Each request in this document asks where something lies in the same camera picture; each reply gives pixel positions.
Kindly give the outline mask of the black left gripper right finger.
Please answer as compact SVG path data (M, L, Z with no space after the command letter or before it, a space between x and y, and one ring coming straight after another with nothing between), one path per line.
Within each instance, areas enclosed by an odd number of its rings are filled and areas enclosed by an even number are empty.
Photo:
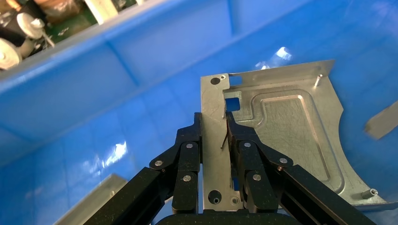
M263 144L226 112L227 134L244 208L278 225L370 225L372 220L288 156Z

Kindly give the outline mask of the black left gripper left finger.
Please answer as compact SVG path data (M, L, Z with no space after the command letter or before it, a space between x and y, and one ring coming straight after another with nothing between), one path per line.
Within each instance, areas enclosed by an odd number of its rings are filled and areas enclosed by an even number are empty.
M165 201L173 214L159 225L179 225L176 218L198 213L198 173L202 145L202 114L177 131L172 147L155 157L86 222L87 225L149 225Z

